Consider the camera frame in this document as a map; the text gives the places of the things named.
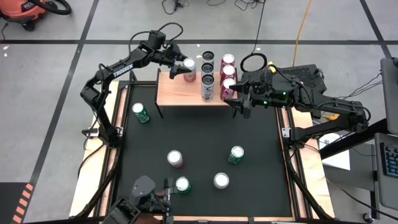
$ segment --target black table surface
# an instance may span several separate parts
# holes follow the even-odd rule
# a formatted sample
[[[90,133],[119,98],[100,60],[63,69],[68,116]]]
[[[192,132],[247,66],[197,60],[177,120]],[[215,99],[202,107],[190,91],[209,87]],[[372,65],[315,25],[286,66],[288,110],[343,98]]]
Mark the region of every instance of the black table surface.
[[[135,86],[127,109],[127,127],[121,152],[116,195],[130,195],[133,183],[147,175],[162,190],[163,180],[185,176],[189,194],[172,195],[172,215],[214,217],[291,217],[290,196],[275,109],[255,108],[243,119],[227,106],[166,107],[158,114],[153,86]],[[142,103],[150,121],[141,124],[132,113]],[[227,161],[233,146],[242,146],[244,159]],[[171,150],[182,153],[181,169],[167,162]],[[225,172],[229,185],[218,190],[215,174]]]

